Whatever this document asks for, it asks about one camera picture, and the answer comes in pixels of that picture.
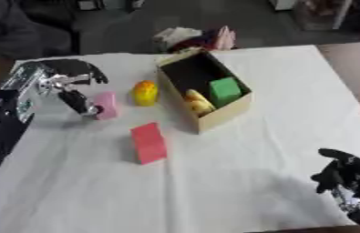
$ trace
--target pink block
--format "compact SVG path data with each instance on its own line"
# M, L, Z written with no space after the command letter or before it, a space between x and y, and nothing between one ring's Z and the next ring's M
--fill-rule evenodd
M118 115L116 95L113 92L103 92L94 97L95 106L102 106L103 112L96 115L99 120L106 120Z
M150 123L131 129L131 137L141 164L160 160L167 157L167 148L157 123Z

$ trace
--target green block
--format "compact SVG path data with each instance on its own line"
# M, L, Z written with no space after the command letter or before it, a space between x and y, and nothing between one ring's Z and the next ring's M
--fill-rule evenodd
M210 87L211 101L216 107L226 106L242 95L238 83L233 77L212 81Z

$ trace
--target red cube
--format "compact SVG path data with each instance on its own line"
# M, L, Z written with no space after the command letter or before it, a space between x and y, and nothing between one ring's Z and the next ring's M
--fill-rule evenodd
M134 140L140 164L148 164L167 157L167 148L157 123L132 128L131 137Z

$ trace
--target gray floor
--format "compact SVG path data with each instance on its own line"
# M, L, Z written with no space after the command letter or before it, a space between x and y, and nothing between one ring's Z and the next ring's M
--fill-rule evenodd
M360 33L303 31L289 11L275 12L268 0L146 0L140 10L89 34L82 53L153 53L150 39L168 27L223 25L236 31L241 48L360 41Z

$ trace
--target robotic arm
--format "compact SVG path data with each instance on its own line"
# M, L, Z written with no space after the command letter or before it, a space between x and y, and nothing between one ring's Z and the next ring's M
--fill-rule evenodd
M41 99L57 95L82 116L102 113L73 88L74 85L107 83L106 76L90 63L76 59L27 62L0 84L0 165L25 133L41 105Z
M319 153L333 161L312 176L318 182L317 193L330 191L338 207L360 225L360 158L334 149L323 148Z

